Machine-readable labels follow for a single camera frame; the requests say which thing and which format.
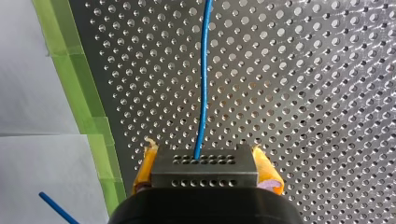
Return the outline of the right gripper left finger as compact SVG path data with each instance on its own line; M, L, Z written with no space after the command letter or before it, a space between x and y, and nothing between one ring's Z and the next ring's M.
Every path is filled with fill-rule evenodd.
M151 187L151 170L155 162L159 146L151 138L146 137L145 141L148 142L148 145L144 147L144 158L134 179L132 187L133 195Z

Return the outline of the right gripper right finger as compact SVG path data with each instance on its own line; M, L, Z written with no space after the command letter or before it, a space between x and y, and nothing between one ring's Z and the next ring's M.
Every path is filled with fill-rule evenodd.
M265 152L260 146L254 146L252 148L252 156L258 171L257 187L281 195L284 192L284 180Z

